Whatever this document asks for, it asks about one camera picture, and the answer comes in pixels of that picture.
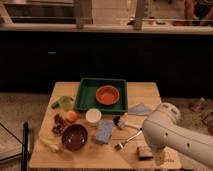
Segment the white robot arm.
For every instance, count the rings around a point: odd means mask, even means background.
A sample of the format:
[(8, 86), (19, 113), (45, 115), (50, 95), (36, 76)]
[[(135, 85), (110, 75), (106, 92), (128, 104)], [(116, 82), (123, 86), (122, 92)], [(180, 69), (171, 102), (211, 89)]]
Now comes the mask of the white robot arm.
[(171, 103), (161, 103), (143, 121), (142, 131), (153, 152), (172, 148), (213, 169), (213, 137), (180, 127), (181, 113)]

